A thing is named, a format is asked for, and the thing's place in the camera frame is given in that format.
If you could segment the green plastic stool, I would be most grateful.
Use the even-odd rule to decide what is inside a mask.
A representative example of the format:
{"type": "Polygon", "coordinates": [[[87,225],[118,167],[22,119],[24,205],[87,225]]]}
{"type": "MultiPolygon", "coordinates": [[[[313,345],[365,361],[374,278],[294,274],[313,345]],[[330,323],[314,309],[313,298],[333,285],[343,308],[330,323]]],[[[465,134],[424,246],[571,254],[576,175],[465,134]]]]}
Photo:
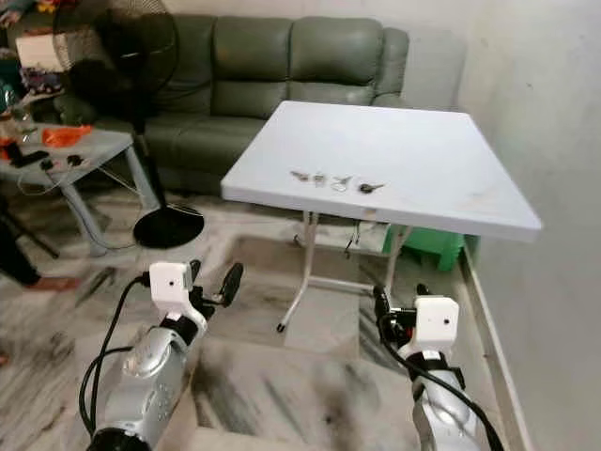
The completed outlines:
{"type": "Polygon", "coordinates": [[[459,255],[467,245],[467,238],[458,233],[413,227],[404,240],[403,248],[437,255],[438,270],[447,272],[456,267],[459,255]]]}

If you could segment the white folding table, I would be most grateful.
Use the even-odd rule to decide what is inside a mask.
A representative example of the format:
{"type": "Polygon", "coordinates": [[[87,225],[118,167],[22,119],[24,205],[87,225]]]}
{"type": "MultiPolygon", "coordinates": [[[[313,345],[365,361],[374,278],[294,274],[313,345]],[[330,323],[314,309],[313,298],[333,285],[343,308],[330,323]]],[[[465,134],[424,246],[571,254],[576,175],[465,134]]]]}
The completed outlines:
{"type": "Polygon", "coordinates": [[[223,177],[222,198],[300,212],[303,271],[279,334],[308,287],[331,283],[314,272],[322,216],[390,227],[387,292],[413,227],[524,243],[544,229],[472,117],[430,109],[284,101],[223,177]],[[361,183],[385,186],[361,194],[361,183]]]}

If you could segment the person leg with bare foot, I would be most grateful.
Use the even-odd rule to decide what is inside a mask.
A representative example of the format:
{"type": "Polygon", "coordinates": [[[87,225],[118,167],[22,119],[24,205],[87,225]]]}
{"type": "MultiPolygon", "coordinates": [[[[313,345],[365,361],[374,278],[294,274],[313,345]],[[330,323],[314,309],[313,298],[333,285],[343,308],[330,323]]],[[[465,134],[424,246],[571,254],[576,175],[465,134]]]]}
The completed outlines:
{"type": "Polygon", "coordinates": [[[74,276],[43,276],[23,254],[11,229],[0,224],[0,271],[27,289],[39,291],[69,291],[81,284],[74,276]]]}

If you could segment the grey side table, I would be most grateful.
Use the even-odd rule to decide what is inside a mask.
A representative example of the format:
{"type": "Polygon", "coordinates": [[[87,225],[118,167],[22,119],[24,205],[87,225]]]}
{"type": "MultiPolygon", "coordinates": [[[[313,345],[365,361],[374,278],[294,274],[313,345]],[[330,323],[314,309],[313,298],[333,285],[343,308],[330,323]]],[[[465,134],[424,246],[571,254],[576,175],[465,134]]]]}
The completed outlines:
{"type": "Polygon", "coordinates": [[[142,203],[142,212],[151,213],[162,206],[155,194],[153,184],[147,177],[145,167],[139,163],[139,154],[134,146],[133,137],[125,132],[107,132],[104,129],[93,129],[69,148],[48,148],[43,146],[41,132],[54,124],[36,124],[35,131],[22,142],[22,150],[44,150],[49,154],[47,160],[52,168],[42,169],[41,164],[28,164],[26,167],[13,167],[11,163],[0,163],[0,175],[18,185],[19,192],[26,196],[39,196],[57,190],[66,198],[69,207],[79,225],[79,231],[87,239],[91,257],[102,257],[107,252],[114,252],[117,246],[108,243],[103,229],[87,207],[85,199],[76,188],[77,181],[91,173],[98,172],[105,164],[119,159],[120,156],[128,164],[134,191],[142,203]],[[66,156],[81,155],[85,163],[77,167],[69,167],[66,156]]]}

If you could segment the orange cloth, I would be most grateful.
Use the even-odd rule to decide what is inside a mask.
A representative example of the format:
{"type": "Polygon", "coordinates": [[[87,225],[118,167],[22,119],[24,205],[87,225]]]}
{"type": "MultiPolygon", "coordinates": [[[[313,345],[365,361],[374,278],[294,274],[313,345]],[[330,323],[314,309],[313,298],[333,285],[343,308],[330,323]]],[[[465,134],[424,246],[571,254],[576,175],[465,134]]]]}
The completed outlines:
{"type": "Polygon", "coordinates": [[[48,126],[41,132],[43,146],[48,148],[69,148],[76,146],[83,137],[93,132],[93,126],[48,126]]]}

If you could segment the black remote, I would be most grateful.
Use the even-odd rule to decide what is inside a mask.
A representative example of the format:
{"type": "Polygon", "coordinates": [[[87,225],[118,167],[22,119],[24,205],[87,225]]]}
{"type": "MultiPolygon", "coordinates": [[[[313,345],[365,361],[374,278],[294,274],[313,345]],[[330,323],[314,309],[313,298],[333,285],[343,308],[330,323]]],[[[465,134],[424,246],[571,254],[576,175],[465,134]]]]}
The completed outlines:
{"type": "Polygon", "coordinates": [[[19,154],[16,158],[11,159],[11,164],[13,167],[26,167],[29,166],[29,164],[43,162],[48,156],[49,154],[44,150],[34,151],[34,153],[29,154],[19,154]]]}

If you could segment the green leather sofa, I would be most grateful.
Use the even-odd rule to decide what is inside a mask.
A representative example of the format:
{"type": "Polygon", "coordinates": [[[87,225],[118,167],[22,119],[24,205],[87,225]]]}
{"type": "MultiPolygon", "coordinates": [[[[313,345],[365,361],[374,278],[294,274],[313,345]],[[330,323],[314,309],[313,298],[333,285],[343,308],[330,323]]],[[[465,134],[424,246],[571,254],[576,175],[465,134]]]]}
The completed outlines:
{"type": "Polygon", "coordinates": [[[178,14],[147,151],[168,192],[217,194],[283,101],[402,107],[409,38],[370,18],[178,14]]]}

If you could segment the purple toy car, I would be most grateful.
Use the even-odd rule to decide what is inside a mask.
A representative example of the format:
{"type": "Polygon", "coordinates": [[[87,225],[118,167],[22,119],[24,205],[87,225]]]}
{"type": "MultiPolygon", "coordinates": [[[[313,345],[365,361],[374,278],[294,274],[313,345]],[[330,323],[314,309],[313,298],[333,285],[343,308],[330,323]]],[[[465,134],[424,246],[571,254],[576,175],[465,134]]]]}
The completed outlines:
{"type": "Polygon", "coordinates": [[[36,66],[23,66],[21,77],[27,93],[35,96],[52,96],[64,90],[60,72],[47,71],[36,66]]]}

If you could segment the cardboard box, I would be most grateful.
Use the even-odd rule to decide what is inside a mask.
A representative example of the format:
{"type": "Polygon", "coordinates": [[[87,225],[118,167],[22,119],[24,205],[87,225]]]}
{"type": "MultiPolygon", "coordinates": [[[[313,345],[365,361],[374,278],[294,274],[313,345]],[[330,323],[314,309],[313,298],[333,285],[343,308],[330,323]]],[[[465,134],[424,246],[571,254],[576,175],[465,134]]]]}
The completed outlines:
{"type": "Polygon", "coordinates": [[[14,49],[22,68],[39,71],[64,72],[65,68],[57,55],[55,34],[25,35],[14,40],[14,49]]]}

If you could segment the black pedestal fan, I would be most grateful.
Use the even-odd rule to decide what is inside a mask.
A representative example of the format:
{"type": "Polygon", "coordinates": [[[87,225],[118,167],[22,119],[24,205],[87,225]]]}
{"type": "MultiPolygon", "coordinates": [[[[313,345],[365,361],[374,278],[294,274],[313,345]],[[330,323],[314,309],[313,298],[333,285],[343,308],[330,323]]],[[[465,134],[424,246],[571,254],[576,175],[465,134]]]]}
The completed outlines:
{"type": "Polygon", "coordinates": [[[132,127],[137,168],[158,203],[134,224],[134,240],[171,249],[197,238],[205,216],[169,205],[146,144],[156,95],[171,82],[179,61],[175,17],[162,0],[63,0],[52,31],[69,93],[132,127]]]}

